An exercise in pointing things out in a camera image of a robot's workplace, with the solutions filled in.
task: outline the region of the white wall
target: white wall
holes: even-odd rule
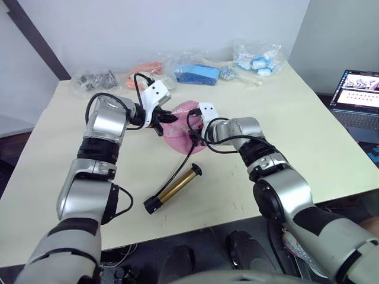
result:
[[[235,38],[281,43],[289,55],[309,0],[19,2],[73,75],[85,66],[131,68],[154,51],[224,50]]]
[[[0,136],[33,126],[58,83],[10,17],[0,12]]]
[[[378,72],[379,0],[311,0],[289,61],[318,92],[345,69]]]

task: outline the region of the cable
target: cable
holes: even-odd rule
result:
[[[125,189],[123,189],[121,186],[118,186],[118,189],[121,190],[121,191],[123,191],[124,193],[126,193],[129,196],[129,198],[130,198],[130,205],[125,210],[122,210],[122,211],[114,214],[113,217],[112,217],[112,219],[114,219],[114,218],[116,218],[116,217],[118,217],[118,216],[120,216],[120,215],[128,212],[129,210],[131,210],[131,208],[133,207],[133,203],[134,203],[134,199],[133,199],[132,195],[128,191],[126,191]]]
[[[180,172],[180,170],[186,164],[186,162],[188,161],[188,158],[190,157],[190,155],[192,154],[194,149],[195,149],[195,144],[192,143],[191,149],[189,150],[189,152],[188,152],[186,158],[184,159],[184,161],[182,162],[182,164],[179,166],[179,168],[176,170],[176,172],[170,177],[170,179],[165,183],[165,185],[163,185],[162,188],[154,195],[154,197],[157,197],[159,194],[162,193],[162,191],[164,191],[167,188],[167,186],[172,182],[172,180],[176,177],[176,175]]]
[[[271,238],[271,234],[270,234],[270,220],[269,219],[267,219],[267,237],[268,237],[268,241],[269,241],[270,246],[271,246],[271,250],[274,253],[275,258],[277,259],[277,262],[280,266],[280,269],[285,274],[285,270],[284,270],[284,266],[282,264],[282,261],[280,260],[279,255],[277,253],[277,250],[275,249],[274,244],[272,242],[272,238]]]
[[[146,79],[147,81],[147,84],[150,86],[152,83],[154,83],[155,81],[147,76],[145,76],[144,74],[141,74],[141,73],[135,73],[134,76],[133,76],[133,80],[134,80],[134,87],[136,88],[136,92],[137,92],[137,97],[138,97],[138,102],[140,103],[140,106],[141,106],[141,109],[143,111],[143,117],[145,116],[144,114],[144,108],[143,108],[143,104],[142,104],[142,98],[141,98],[141,94],[140,94],[140,89],[138,88],[138,83],[137,83],[137,76],[140,76],[144,79]],[[141,124],[140,126],[138,127],[135,127],[135,128],[126,128],[126,130],[139,130],[143,127],[143,124]]]
[[[228,120],[227,118],[224,118],[224,117],[218,117],[218,118],[214,118],[213,120],[211,120],[209,123],[208,123],[208,126],[207,126],[207,128],[205,129],[205,140],[207,140],[207,137],[208,137],[208,132],[209,132],[209,128],[211,127],[211,124],[213,123],[213,122],[215,122],[215,121],[217,121],[217,120]],[[213,152],[215,152],[215,153],[217,153],[217,154],[234,154],[234,153],[238,153],[238,151],[218,151],[218,150],[216,150],[215,148],[213,148],[213,147],[211,147],[210,146],[210,142],[208,142],[208,140],[206,141],[206,143],[207,143],[207,146],[208,146],[208,148],[211,150],[211,151],[213,151]]]
[[[135,244],[134,249],[129,253],[129,255],[131,255],[132,253],[134,253],[136,251],[137,247],[138,247],[138,244]]]
[[[120,100],[118,97],[114,96],[114,95],[111,95],[110,93],[97,93],[95,94],[88,102],[87,104],[87,108],[85,110],[85,124],[88,123],[88,120],[89,120],[89,111],[91,110],[91,105],[92,103],[94,102],[94,100],[99,97],[99,96],[107,96],[111,99],[114,99],[116,102],[118,102],[124,109],[125,109],[125,112],[126,112],[126,118],[127,120],[130,120],[130,109],[128,109],[128,107],[126,106],[126,104],[124,104],[124,102],[122,100]]]
[[[212,148],[210,145],[218,145],[218,144],[221,144],[221,143],[224,143],[226,141],[230,141],[230,140],[233,140],[233,139],[238,139],[238,138],[245,138],[245,139],[250,139],[250,140],[254,140],[254,141],[258,141],[258,142],[261,142],[261,143],[264,143],[268,146],[272,146],[269,142],[267,142],[266,140],[264,139],[261,139],[261,138],[257,138],[257,137],[253,137],[253,136],[249,136],[249,135],[236,135],[236,136],[231,136],[231,137],[228,137],[228,138],[225,138],[225,139],[222,139],[220,141],[217,141],[217,142],[212,142],[212,141],[209,141],[207,139],[208,137],[208,132],[209,132],[209,128],[211,127],[212,123],[217,121],[217,120],[228,120],[227,118],[225,117],[218,117],[218,118],[214,118],[213,120],[211,120],[207,126],[207,128],[205,129],[205,137],[202,138],[202,136],[200,136],[196,131],[194,131],[194,129],[191,127],[190,125],[190,113],[187,114],[187,126],[188,128],[195,134],[196,137],[198,137],[201,141],[203,141],[207,147],[215,152],[215,153],[218,153],[218,154],[232,154],[232,153],[238,153],[238,151],[218,151],[214,148]]]
[[[130,253],[130,250],[131,250],[131,245],[129,246],[128,252],[125,254],[125,256],[118,263],[116,263],[115,265],[112,265],[112,266],[102,265],[102,266],[106,267],[106,268],[115,268],[116,266],[119,266],[127,258],[127,256]]]
[[[213,151],[213,152],[215,152],[215,153],[218,153],[218,154],[232,154],[232,153],[238,153],[237,151],[218,151],[218,150],[216,150],[215,148],[213,148],[212,146],[210,146],[209,143],[208,143],[208,141],[207,141],[206,139],[202,138],[202,136],[199,135],[199,133],[197,133],[197,132],[191,127],[190,119],[189,119],[189,118],[190,118],[190,112],[187,113],[187,119],[186,119],[186,121],[187,121],[187,126],[188,126],[189,130],[191,130],[192,133],[195,134],[195,136],[196,136],[197,138],[199,138],[201,141],[203,141],[203,142],[206,144],[206,146],[207,146],[211,151]],[[213,121],[215,121],[215,120],[228,120],[228,119],[227,119],[227,118],[224,118],[224,117],[218,117],[218,118],[215,118],[214,120],[212,120],[211,122],[213,122]],[[210,126],[210,125],[211,125],[211,123],[208,124],[208,127],[207,127],[207,129],[205,130],[205,134],[206,134],[206,135],[207,135],[207,133],[208,133],[208,130],[209,130],[209,126]]]

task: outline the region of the clear plastic bag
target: clear plastic bag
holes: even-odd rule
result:
[[[269,77],[283,70],[285,56],[280,44],[246,43],[235,41],[233,63],[243,70]]]
[[[139,63],[127,74],[126,86],[135,89],[134,74],[141,73],[153,80],[161,80],[165,86],[171,90],[176,87],[176,78],[166,72],[164,63],[160,61]],[[146,89],[147,82],[140,76],[136,78],[139,89]]]
[[[75,73],[70,88],[77,96],[89,98],[99,92],[120,93],[126,72],[102,68],[86,68]]]
[[[204,54],[200,51],[155,53],[150,57],[150,62],[161,62],[164,74],[175,82],[215,85],[220,71],[201,63]]]
[[[212,62],[207,59],[201,60],[202,64],[218,68],[220,71],[219,79],[223,81],[237,80],[242,82],[245,87],[259,87],[262,85],[262,79],[260,76],[242,70],[241,68],[234,66],[233,62]]]

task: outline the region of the black cap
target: black cap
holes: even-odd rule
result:
[[[201,176],[203,174],[203,172],[197,164],[192,164],[191,170],[193,170],[197,176]]]
[[[162,206],[162,203],[158,197],[152,196],[149,199],[145,200],[143,205],[149,214],[153,214],[158,208]]]

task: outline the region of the laptop screen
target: laptop screen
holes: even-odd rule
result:
[[[334,109],[379,111],[379,73],[346,70],[330,102]]]

